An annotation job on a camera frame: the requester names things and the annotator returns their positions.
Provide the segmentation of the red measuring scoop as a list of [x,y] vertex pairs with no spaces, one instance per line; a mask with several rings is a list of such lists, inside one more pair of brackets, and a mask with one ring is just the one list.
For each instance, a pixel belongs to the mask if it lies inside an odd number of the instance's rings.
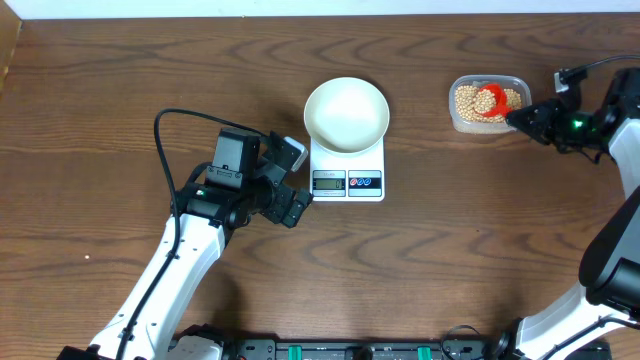
[[498,84],[487,84],[479,89],[474,99],[474,111],[481,116],[505,117],[512,108],[508,106],[508,97]]

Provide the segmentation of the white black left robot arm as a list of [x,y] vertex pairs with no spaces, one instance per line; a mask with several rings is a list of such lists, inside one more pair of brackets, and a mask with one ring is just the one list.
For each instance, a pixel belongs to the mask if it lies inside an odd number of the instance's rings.
[[222,129],[213,161],[198,164],[177,191],[160,244],[124,304],[87,348],[66,346],[60,358],[166,358],[187,305],[233,232],[256,213],[297,225],[313,197],[284,180],[307,155],[291,137]]

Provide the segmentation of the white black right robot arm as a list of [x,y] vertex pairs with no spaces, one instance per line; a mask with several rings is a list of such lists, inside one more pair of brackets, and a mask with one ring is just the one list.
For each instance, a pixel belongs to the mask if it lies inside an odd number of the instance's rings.
[[580,109],[587,72],[585,65],[556,72],[556,98],[516,110],[507,122],[561,153],[610,156],[625,201],[587,247],[577,283],[543,311],[516,320],[491,359],[566,359],[609,332],[639,327],[639,70],[617,71],[593,113]]

